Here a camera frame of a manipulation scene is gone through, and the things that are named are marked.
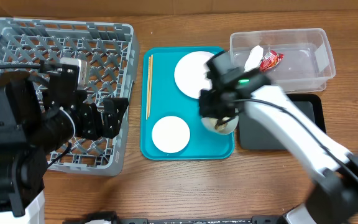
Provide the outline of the grey green bowl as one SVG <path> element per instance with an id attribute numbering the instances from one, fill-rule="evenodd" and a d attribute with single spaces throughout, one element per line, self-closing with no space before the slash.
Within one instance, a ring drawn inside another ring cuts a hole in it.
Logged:
<path id="1" fill-rule="evenodd" d="M 205 118 L 201 119 L 201 122 L 202 122 L 203 126 L 209 131 L 212 131 L 214 133 L 221 134 L 221 135 L 228 135 L 228 134 L 231 134 L 236 129 L 238 122 L 239 122 L 238 116 L 235 116 L 232 118 L 233 118 L 233 120 L 222 131 L 217 131 L 214 129 L 214 125 L 216 123 L 217 118 L 205 117 Z"/>

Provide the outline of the brown food scrap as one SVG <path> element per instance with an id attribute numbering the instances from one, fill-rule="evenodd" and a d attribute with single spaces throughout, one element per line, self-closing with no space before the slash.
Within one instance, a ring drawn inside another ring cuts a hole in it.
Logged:
<path id="1" fill-rule="evenodd" d="M 223 119 L 217 119 L 216 123 L 214 125 L 214 129 L 217 131 L 222 131 L 223 129 L 225 129 L 228 124 L 233 120 L 233 118 L 228 118 L 225 117 Z"/>

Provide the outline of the white paper napkin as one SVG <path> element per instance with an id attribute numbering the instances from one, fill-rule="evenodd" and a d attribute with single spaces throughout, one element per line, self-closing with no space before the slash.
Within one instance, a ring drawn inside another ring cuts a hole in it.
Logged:
<path id="1" fill-rule="evenodd" d="M 246 63 L 244 65 L 244 71 L 249 72 L 253 69 L 259 68 L 261 61 L 264 57 L 264 49 L 257 45 L 251 51 Z"/>

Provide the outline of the wooden chopstick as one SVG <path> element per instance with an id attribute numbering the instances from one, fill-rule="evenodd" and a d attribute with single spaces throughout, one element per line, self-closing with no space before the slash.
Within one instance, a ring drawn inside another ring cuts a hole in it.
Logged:
<path id="1" fill-rule="evenodd" d="M 148 66 L 148 78 L 147 78 L 147 101 L 146 101 L 146 120 L 150 116 L 150 96 L 151 96 L 151 86 L 152 86 L 152 66 L 153 66 L 153 55 L 149 57 L 149 66 Z"/>
<path id="2" fill-rule="evenodd" d="M 150 108 L 151 108 L 151 96 L 152 96 L 152 75 L 153 75 L 153 62 L 154 55 L 150 55 L 149 57 L 149 71 L 148 71 L 148 89 L 147 89 L 147 117 L 150 117 Z"/>

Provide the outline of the red snack wrapper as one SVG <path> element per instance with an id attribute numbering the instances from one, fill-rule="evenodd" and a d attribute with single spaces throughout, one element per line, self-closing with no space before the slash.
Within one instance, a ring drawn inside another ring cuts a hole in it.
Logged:
<path id="1" fill-rule="evenodd" d="M 276 67 L 284 58 L 284 54 L 277 53 L 274 50 L 269 50 L 261 60 L 259 65 L 259 70 L 261 72 L 266 72 L 274 67 Z"/>

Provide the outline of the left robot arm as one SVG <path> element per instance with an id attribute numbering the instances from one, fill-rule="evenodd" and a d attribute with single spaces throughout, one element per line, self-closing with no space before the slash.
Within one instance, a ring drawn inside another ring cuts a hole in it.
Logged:
<path id="1" fill-rule="evenodd" d="M 77 66 L 40 68 L 48 79 L 25 71 L 0 73 L 0 223 L 43 223 L 47 155 L 71 139 L 114 138 L 129 105 L 105 98 L 103 111 L 87 103 Z"/>

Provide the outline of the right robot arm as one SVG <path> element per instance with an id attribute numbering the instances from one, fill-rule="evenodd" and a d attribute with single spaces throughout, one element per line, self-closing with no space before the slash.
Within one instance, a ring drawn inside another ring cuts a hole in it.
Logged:
<path id="1" fill-rule="evenodd" d="M 358 154 L 320 130 L 259 69 L 245 71 L 222 51 L 206 62 L 210 90 L 201 90 L 199 113 L 210 131 L 229 134 L 244 112 L 275 136 L 314 182 L 307 200 L 277 223 L 346 223 L 358 213 Z"/>

